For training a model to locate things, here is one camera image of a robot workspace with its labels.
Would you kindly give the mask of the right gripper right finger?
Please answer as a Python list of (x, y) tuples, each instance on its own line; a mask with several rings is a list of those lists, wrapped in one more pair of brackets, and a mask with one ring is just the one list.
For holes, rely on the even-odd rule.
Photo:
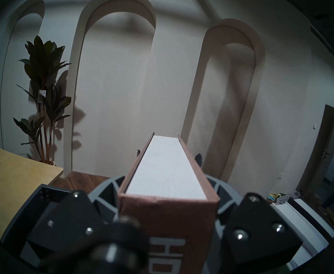
[(258, 194), (247, 193), (239, 205), (229, 206), (221, 214), (218, 204), (195, 207), (195, 273), (273, 273), (285, 266), (299, 248), (302, 239), (294, 229)]

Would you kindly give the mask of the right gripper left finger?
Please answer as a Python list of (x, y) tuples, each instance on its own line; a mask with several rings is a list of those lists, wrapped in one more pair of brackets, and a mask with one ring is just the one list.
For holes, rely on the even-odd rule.
[(27, 236), (27, 244), (42, 260), (85, 239), (118, 219), (117, 192), (125, 175), (109, 178), (93, 190), (51, 188), (60, 200), (50, 204)]

